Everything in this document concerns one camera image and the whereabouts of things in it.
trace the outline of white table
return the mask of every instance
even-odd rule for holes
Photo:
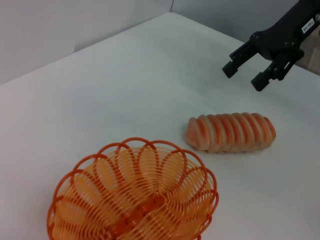
[[[293,67],[256,92],[257,56],[228,79],[242,43],[168,13],[0,86],[0,239],[47,239],[59,180],[108,143],[139,136],[190,149],[190,117],[258,112],[277,131],[252,154],[198,152],[220,203],[204,240],[320,239],[320,77]]]

